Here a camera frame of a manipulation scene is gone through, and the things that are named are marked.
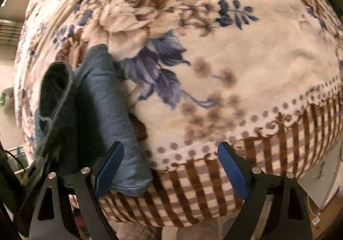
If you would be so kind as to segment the blue denim jeans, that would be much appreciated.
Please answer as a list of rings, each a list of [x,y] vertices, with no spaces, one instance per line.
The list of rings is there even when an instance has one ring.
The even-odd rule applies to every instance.
[[[124,157],[109,165],[107,189],[137,197],[152,182],[104,44],[92,47],[77,69],[64,61],[50,64],[40,86],[35,137],[35,159],[56,156],[63,175],[92,166],[120,142]]]

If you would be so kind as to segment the plastic bag with green item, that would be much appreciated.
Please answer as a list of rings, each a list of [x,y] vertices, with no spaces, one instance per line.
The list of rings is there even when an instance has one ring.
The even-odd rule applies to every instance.
[[[2,90],[1,97],[0,97],[0,106],[4,106],[6,104],[7,99],[14,98],[14,87],[8,87]]]

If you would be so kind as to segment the floral bed blanket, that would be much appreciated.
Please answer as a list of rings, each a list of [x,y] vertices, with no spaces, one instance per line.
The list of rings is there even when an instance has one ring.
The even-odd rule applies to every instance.
[[[342,23],[327,0],[30,0],[15,59],[27,159],[48,66],[107,44],[153,172],[108,219],[186,227],[241,207],[217,158],[229,142],[268,174],[303,176],[342,137]]]

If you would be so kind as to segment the left striped curtain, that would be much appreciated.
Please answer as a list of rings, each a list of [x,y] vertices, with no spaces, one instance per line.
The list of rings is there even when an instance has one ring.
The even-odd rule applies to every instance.
[[[22,22],[0,19],[0,44],[16,46],[20,40]]]

